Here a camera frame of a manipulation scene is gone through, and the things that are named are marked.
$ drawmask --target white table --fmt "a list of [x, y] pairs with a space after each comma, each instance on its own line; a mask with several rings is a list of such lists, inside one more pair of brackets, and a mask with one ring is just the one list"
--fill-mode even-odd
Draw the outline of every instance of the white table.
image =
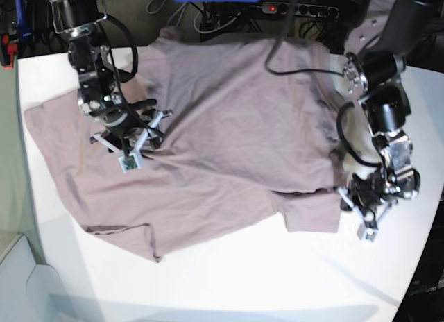
[[[129, 49], [116, 50], [119, 66]], [[84, 321], [392, 321], [429, 234], [444, 183], [444, 75], [408, 69], [406, 131], [420, 196], [358, 241], [355, 217], [337, 235], [286, 232], [278, 214], [250, 228], [167, 255], [160, 264], [84, 233], [63, 206], [24, 126], [33, 195], [48, 263]], [[78, 87], [65, 54], [19, 61], [23, 110]]]

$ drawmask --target power strip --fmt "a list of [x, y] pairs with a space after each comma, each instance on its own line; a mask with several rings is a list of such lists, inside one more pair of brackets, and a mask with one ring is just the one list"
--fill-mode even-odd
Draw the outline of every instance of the power strip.
[[[262, 12], [266, 15], [286, 15], [289, 11], [288, 3], [265, 1], [262, 3]], [[298, 4], [294, 15], [299, 17], [339, 18], [339, 9], [334, 6], [322, 6], [315, 4]]]

